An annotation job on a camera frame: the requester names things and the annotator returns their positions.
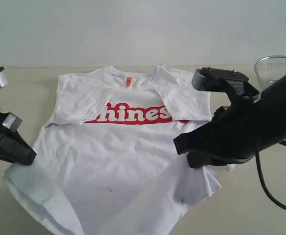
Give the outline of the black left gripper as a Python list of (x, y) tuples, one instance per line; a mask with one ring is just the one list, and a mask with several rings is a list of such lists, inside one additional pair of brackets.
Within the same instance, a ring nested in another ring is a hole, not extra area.
[(13, 113), (0, 112), (0, 161), (31, 165), (36, 152), (23, 140), (18, 131), (22, 120)]

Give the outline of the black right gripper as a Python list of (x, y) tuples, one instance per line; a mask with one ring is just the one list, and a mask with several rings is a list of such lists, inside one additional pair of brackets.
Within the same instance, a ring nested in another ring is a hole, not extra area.
[(177, 136), (177, 153), (187, 153), (190, 168), (243, 164), (254, 154), (255, 107), (219, 107), (208, 124)]

